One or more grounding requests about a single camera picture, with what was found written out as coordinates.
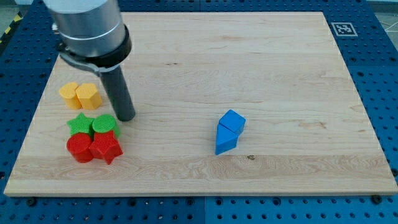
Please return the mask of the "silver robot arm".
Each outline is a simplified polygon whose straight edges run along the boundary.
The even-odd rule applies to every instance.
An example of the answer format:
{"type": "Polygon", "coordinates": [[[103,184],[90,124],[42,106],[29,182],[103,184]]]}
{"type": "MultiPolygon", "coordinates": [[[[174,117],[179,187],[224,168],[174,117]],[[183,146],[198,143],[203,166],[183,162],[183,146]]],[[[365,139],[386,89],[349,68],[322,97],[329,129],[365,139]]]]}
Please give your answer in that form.
{"type": "Polygon", "coordinates": [[[64,61],[99,77],[122,76],[121,62],[132,50],[129,30],[116,0],[44,0],[61,38],[64,61]]]}

